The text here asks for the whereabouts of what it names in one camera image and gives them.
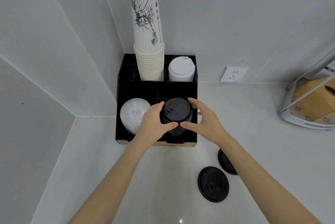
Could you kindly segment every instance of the clear plastic lid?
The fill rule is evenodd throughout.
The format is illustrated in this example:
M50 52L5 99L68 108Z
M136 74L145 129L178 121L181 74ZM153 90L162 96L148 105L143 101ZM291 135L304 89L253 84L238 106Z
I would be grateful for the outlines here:
M123 104L120 111L120 118L123 124L132 127L139 127L142 122L143 115L150 108L150 104L145 99L130 99Z
M169 72L176 77L189 76L195 71L195 65L191 58L180 56L174 58L169 65Z

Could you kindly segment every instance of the electrical outlet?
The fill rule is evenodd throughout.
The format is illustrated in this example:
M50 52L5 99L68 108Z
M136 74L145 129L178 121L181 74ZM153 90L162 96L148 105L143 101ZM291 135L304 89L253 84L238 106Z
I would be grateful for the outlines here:
M248 67L227 66L224 75L221 78L221 82L240 82L248 69Z

